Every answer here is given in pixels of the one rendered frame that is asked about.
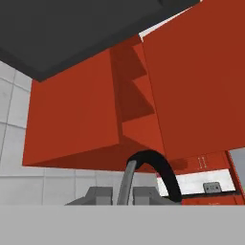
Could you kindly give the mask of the red wall cabinet with shelves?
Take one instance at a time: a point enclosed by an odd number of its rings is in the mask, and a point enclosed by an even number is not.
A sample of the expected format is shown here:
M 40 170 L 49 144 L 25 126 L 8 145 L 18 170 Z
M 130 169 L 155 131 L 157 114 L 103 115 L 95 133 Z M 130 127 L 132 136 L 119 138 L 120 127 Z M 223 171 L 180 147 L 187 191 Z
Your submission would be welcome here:
M 122 171 L 145 149 L 164 144 L 137 35 L 33 82 L 25 167 Z

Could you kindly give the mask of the red base cabinet run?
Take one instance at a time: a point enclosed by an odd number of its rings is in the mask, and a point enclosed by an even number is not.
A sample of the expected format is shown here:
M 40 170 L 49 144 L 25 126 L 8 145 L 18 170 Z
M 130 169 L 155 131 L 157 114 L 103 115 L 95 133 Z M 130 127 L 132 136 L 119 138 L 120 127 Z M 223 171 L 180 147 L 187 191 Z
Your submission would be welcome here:
M 192 197 L 182 201 L 183 205 L 245 205 L 241 194 L 228 194 L 212 197 Z

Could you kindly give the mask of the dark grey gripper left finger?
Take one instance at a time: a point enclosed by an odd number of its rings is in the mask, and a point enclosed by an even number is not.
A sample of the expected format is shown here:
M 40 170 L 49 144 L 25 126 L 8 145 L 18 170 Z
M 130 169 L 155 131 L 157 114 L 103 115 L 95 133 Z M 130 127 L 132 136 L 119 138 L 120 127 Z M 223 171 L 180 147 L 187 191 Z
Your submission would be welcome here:
M 80 205 L 113 205 L 113 188 L 112 187 L 91 187 L 86 195 L 80 197 L 72 202 L 70 205 L 80 206 Z

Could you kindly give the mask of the grey wall outlet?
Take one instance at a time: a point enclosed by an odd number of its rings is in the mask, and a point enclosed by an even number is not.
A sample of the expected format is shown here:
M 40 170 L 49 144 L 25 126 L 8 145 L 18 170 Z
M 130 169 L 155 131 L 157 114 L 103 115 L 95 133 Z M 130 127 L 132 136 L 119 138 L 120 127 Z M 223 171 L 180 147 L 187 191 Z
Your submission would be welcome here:
M 205 193 L 220 193 L 222 191 L 219 182 L 204 183 L 203 189 Z

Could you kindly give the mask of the dark grey range hood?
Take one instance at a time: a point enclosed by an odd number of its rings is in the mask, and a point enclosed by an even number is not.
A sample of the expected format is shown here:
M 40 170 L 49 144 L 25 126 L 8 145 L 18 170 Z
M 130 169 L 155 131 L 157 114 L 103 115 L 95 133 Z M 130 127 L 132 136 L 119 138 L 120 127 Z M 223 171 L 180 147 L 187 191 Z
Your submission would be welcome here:
M 200 0 L 0 0 L 0 60 L 43 81 Z

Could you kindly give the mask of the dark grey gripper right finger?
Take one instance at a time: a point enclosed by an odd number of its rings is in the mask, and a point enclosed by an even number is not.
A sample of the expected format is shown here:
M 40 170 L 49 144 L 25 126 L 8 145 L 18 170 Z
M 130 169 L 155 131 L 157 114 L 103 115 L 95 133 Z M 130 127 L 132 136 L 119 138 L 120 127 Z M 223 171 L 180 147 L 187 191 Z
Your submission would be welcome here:
M 173 205 L 174 202 L 162 197 L 154 187 L 135 187 L 133 204 L 135 206 Z

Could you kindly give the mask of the red cabinet door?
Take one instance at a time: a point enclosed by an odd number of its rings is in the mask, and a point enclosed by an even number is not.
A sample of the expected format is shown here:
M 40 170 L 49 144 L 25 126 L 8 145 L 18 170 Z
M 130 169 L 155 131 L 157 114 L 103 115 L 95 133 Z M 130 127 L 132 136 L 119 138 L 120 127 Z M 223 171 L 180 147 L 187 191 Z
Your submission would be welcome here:
M 144 51 L 169 159 L 245 146 L 245 0 L 203 0 Z

